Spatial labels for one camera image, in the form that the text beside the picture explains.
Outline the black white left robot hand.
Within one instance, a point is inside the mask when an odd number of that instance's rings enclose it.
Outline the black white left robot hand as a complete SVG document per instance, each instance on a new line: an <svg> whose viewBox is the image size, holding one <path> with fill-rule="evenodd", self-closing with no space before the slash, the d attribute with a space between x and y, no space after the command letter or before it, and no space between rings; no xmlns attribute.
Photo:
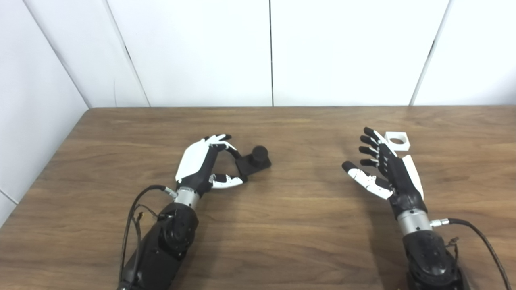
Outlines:
<svg viewBox="0 0 516 290"><path fill-rule="evenodd" d="M191 144L179 163L176 189L192 189L203 197L211 189L228 189L247 183L247 176L213 173L220 152L229 152L235 160L241 158L238 150L228 142L231 138L229 134L212 135Z"/></svg>

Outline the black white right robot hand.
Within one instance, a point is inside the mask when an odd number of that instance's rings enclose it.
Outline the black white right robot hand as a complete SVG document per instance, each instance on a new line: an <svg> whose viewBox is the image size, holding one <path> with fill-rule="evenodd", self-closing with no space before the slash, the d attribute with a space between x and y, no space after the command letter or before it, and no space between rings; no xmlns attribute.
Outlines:
<svg viewBox="0 0 516 290"><path fill-rule="evenodd" d="M387 139L370 127L364 128L360 140L366 146L360 146L359 152L370 155L369 159L360 159L360 165L376 168L381 176L371 175L347 160L341 166L348 176L368 192L388 200L395 218L406 211L427 213L420 176L411 156L400 158Z"/></svg>

